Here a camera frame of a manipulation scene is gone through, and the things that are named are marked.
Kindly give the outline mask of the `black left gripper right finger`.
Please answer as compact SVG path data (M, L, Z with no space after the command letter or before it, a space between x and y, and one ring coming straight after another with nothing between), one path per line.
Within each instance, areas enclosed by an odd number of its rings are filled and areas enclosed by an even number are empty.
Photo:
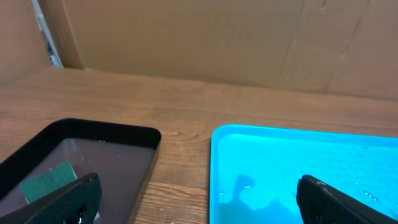
M397 224L311 175L299 179L296 201L304 224Z

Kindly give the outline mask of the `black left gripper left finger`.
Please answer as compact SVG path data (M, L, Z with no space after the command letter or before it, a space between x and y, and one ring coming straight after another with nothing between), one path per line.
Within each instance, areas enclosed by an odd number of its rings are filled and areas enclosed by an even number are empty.
M1 217L1 224L93 224L101 198L99 175L92 172Z

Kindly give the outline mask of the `green and yellow sponge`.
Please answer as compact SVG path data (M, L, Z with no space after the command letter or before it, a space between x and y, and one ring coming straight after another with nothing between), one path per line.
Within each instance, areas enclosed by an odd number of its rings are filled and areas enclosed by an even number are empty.
M48 172L27 179L21 183L21 190L28 204L79 179L69 162L60 164Z

